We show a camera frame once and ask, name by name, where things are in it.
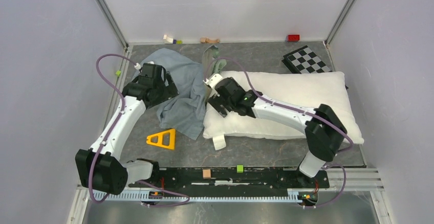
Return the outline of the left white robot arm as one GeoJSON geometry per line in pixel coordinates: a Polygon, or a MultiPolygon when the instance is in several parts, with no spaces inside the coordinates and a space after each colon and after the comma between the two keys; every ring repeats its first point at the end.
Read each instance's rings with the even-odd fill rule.
{"type": "Polygon", "coordinates": [[[76,153],[81,185],[118,195],[125,187],[142,180],[149,187],[161,180],[158,163],[137,159],[120,163],[123,147],[144,112],[179,94],[170,72],[163,66],[145,63],[139,74],[121,92],[120,102],[100,137],[87,150],[76,153]]]}

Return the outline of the blue grey pillowcase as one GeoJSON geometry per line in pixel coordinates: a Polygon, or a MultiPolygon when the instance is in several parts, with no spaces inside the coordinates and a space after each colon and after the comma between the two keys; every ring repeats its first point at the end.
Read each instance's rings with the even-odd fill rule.
{"type": "Polygon", "coordinates": [[[163,48],[140,62],[166,68],[179,92],[178,96],[158,106],[157,117],[161,128],[174,128],[192,140],[199,137],[204,129],[205,98],[208,96],[203,72],[218,55],[218,47],[211,45],[202,56],[203,62],[199,63],[174,50],[163,48]]]}

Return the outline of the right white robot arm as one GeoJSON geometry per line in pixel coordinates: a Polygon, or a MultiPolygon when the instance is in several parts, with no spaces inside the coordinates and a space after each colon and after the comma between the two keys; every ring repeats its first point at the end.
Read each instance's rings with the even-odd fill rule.
{"type": "Polygon", "coordinates": [[[333,109],[302,107],[272,99],[254,89],[244,90],[232,77],[219,74],[204,80],[211,89],[208,103],[222,116],[230,112],[254,119],[265,119],[294,128],[305,135],[308,152],[297,167],[296,182],[309,187],[318,172],[331,162],[347,135],[333,109]]]}

